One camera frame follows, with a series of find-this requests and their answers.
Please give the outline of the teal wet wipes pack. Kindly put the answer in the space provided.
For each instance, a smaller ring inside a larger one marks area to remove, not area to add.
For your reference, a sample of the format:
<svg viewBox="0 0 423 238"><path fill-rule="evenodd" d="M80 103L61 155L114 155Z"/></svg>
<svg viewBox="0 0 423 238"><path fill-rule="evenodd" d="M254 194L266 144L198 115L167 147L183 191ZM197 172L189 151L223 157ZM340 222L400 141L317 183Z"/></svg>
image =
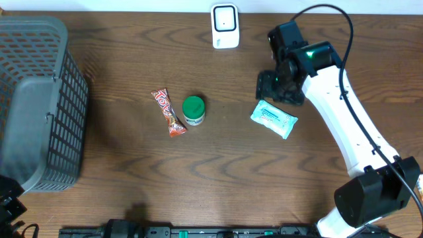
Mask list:
<svg viewBox="0 0 423 238"><path fill-rule="evenodd" d="M260 100L250 119L262 124L283 139L287 139L298 118L276 108L265 100Z"/></svg>

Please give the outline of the green lid jar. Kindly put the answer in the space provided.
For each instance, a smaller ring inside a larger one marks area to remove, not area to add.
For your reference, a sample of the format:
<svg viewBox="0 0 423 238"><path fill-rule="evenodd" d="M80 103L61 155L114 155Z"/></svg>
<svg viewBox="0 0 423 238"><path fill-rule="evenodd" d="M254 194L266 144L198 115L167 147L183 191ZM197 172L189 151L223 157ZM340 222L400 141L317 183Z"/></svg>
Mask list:
<svg viewBox="0 0 423 238"><path fill-rule="evenodd" d="M206 105L200 97L190 96L182 104L182 113L189 125L197 126L204 121Z"/></svg>

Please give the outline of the red chocolate bar wrapper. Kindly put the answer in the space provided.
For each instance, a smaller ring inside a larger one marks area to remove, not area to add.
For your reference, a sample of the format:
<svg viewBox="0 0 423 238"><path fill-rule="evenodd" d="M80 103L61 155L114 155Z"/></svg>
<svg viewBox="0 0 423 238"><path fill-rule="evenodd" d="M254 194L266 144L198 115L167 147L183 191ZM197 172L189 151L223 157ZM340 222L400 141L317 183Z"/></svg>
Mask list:
<svg viewBox="0 0 423 238"><path fill-rule="evenodd" d="M161 107L163 116L167 120L170 137L179 136L187 132L186 126L179 120L173 110L167 88L157 89L152 91L151 94Z"/></svg>

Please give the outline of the orange snack packet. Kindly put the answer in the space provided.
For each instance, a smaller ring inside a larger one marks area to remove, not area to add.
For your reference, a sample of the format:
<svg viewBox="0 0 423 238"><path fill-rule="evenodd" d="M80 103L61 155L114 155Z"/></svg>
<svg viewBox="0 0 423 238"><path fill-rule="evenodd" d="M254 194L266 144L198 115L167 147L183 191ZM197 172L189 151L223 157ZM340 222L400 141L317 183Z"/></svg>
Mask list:
<svg viewBox="0 0 423 238"><path fill-rule="evenodd" d="M420 201L423 202L423 174L420 174L416 183Z"/></svg>

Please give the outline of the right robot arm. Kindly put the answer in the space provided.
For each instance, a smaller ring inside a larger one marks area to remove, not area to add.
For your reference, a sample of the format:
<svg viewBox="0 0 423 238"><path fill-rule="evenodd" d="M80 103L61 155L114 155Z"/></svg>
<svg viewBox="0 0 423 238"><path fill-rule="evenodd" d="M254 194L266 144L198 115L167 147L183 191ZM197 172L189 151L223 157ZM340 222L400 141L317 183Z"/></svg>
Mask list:
<svg viewBox="0 0 423 238"><path fill-rule="evenodd" d="M403 159L382 137L353 92L344 60L328 42L271 40L275 70L258 74L260 101L252 118L281 136L291 120L270 101L300 105L310 101L334 137L350 180L334 192L335 207L317 222L322 237L349 237L416 198L420 167Z"/></svg>

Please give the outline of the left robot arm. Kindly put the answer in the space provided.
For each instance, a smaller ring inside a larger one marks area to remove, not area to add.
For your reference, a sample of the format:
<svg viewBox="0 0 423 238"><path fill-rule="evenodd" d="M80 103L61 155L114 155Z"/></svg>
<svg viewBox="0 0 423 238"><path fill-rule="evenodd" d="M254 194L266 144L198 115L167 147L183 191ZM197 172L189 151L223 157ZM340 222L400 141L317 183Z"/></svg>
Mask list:
<svg viewBox="0 0 423 238"><path fill-rule="evenodd" d="M1 175L1 238L25 238L26 230L31 227L34 228L32 238L38 238L38 224L28 225L22 233L19 233L18 229L25 222L18 221L16 224L12 224L14 220L27 211L26 207L19 201L19 196L23 193L24 189L16 180Z"/></svg>

